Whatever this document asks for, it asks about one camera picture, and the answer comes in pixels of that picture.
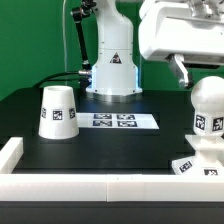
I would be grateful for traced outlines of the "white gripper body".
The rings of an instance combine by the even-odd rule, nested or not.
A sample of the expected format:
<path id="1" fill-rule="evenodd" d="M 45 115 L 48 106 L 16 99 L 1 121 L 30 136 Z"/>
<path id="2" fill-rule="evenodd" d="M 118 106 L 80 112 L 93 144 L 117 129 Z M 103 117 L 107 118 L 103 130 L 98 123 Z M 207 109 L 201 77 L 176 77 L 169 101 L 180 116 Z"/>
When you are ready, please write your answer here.
<path id="1" fill-rule="evenodd" d="M 189 0 L 145 0 L 139 16 L 139 49 L 146 60 L 179 54 L 186 63 L 224 64 L 224 15 L 193 17 Z"/>

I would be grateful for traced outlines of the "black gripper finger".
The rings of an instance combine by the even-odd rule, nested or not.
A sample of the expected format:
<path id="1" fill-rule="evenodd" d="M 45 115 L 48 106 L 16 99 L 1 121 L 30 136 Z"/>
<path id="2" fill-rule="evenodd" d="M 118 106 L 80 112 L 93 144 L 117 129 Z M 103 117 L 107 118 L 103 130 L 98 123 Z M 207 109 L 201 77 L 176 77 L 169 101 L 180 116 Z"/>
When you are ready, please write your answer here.
<path id="1" fill-rule="evenodd" d="M 184 56 L 182 54 L 170 54 L 168 56 L 169 68 L 178 79 L 181 88 L 189 89 L 193 86 L 192 75 L 184 66 Z"/>

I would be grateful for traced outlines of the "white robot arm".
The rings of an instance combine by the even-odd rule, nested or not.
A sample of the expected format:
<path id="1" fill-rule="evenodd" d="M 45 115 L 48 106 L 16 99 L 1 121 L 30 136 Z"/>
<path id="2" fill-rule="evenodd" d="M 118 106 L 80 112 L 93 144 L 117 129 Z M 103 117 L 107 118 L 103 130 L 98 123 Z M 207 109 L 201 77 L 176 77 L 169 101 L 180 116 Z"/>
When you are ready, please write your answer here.
<path id="1" fill-rule="evenodd" d="M 95 0 L 98 60 L 87 94 L 123 101 L 142 93 L 133 63 L 133 25 L 116 0 Z M 149 61 L 169 64 L 179 85 L 193 85 L 189 65 L 224 65 L 224 0 L 141 0 L 139 51 Z"/>

